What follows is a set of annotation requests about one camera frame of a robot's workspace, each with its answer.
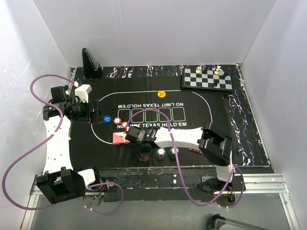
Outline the blue small blind button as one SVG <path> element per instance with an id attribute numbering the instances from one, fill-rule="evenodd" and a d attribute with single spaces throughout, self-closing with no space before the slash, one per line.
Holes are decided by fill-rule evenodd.
<path id="1" fill-rule="evenodd" d="M 104 123 L 110 123 L 112 121 L 112 117 L 110 115 L 104 116 Z"/>

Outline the black triangular all-in marker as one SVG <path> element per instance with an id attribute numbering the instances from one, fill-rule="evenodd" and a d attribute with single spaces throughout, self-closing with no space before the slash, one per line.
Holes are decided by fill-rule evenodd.
<path id="1" fill-rule="evenodd" d="M 192 152 L 195 152 L 195 153 L 198 153 L 198 154 L 202 154 L 202 152 L 200 150 L 197 150 L 197 149 L 190 148 L 189 151 L 192 151 Z"/>

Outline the yellow dealer button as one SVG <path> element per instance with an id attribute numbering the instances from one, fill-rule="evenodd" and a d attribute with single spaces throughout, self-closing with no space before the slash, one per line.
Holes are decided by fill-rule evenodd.
<path id="1" fill-rule="evenodd" d="M 157 96 L 158 96 L 159 98 L 165 98 L 166 92 L 165 92 L 165 91 L 159 91 L 159 92 L 157 93 Z"/>

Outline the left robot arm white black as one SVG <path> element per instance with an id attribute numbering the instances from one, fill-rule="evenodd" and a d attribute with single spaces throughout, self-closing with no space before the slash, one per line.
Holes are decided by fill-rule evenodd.
<path id="1" fill-rule="evenodd" d="M 89 122 L 89 93 L 92 87 L 83 84 L 74 90 L 68 86 L 51 88 L 52 98 L 43 107 L 47 135 L 56 131 L 47 142 L 46 163 L 36 185 L 51 204 L 85 195 L 86 188 L 96 192 L 102 186 L 94 168 L 74 171 L 70 160 L 70 131 L 72 122 Z"/>

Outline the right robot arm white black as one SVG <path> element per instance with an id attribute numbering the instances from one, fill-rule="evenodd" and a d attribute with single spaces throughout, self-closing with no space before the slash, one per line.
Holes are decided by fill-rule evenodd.
<path id="1" fill-rule="evenodd" d="M 125 139 L 140 153 L 150 153 L 154 149 L 170 148 L 175 143 L 177 148 L 201 151 L 206 159 L 216 168 L 217 184 L 222 190 L 230 189 L 235 180 L 233 170 L 233 141 L 221 128 L 213 123 L 194 129 L 168 129 L 150 127 L 142 129 L 131 126 Z"/>

